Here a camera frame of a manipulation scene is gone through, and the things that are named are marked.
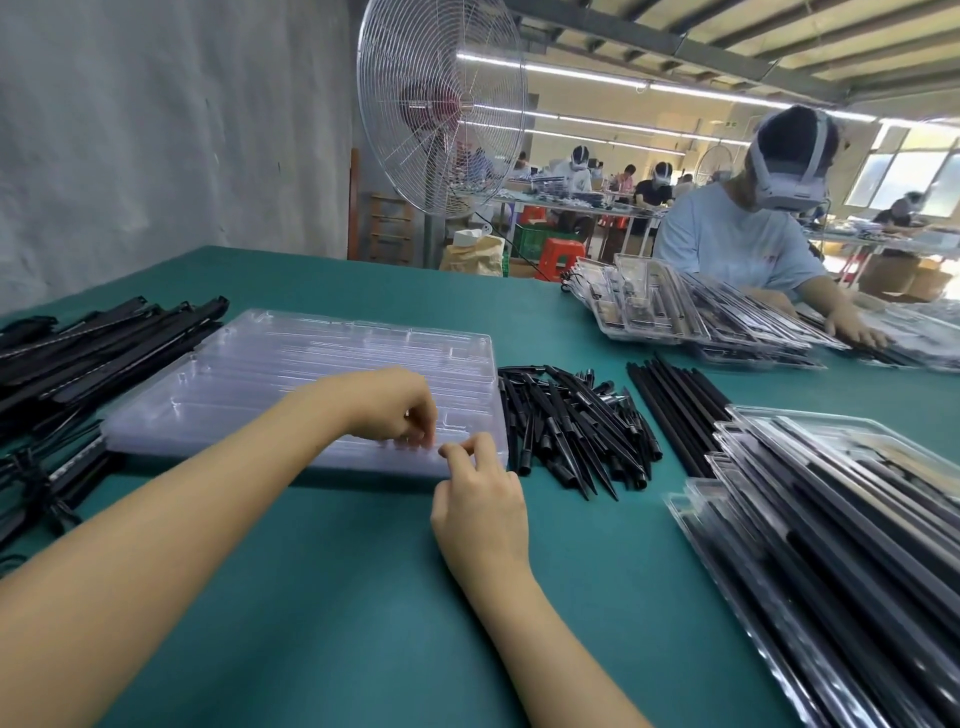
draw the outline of hand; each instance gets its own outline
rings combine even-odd
[[[884,333],[863,323],[852,303],[841,303],[834,308],[824,322],[824,331],[852,344],[863,344],[874,349],[885,349],[890,343]]]
[[[421,375],[392,367],[325,376],[317,384],[326,399],[335,400],[344,434],[433,447],[437,405]]]
[[[504,472],[486,432],[462,445],[444,445],[440,455],[450,479],[434,491],[430,524],[446,565],[476,609],[478,602],[533,580],[527,506],[516,473]]]
[[[782,291],[774,291],[770,288],[751,288],[748,293],[761,303],[775,308],[780,313],[786,314],[791,318],[797,318],[797,309],[793,307],[790,299]]]

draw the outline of workbench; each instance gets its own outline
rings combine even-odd
[[[593,368],[598,381],[618,386],[628,383],[625,363],[652,352],[605,338],[557,284],[226,248],[199,249],[32,313],[65,320],[136,295],[164,305],[223,295],[228,318],[257,306],[480,331],[500,365]],[[735,402],[873,417],[956,457],[960,379],[827,358],[824,372],[706,371]],[[602,494],[584,502],[539,466],[522,479],[534,573],[658,728],[798,726],[663,504],[683,489],[684,473],[659,436],[665,455],[650,487],[618,503]],[[153,467],[133,460],[94,491],[82,515],[141,486],[159,472]],[[228,558],[102,725],[526,725],[435,546],[433,483],[321,473],[297,485]],[[15,550],[46,543],[34,532]]]

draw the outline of empty clear tray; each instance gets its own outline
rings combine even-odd
[[[437,444],[493,435],[507,461],[507,435],[489,336],[249,310],[204,340],[179,366],[120,402],[103,423],[108,447],[188,457],[253,420],[287,392],[351,371],[403,366],[424,375],[439,410]],[[436,449],[353,437],[313,466],[444,476]]]

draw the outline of black shirt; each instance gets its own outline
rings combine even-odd
[[[910,215],[895,215],[892,209],[885,209],[879,212],[874,218],[875,223],[883,225],[896,225],[898,228],[910,227]]]
[[[663,187],[654,187],[653,180],[644,180],[636,186],[634,195],[642,197],[647,205],[664,205],[673,199],[673,186],[665,184]]]

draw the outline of gray wall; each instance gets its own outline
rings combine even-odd
[[[202,245],[343,257],[348,0],[0,3],[0,312]]]

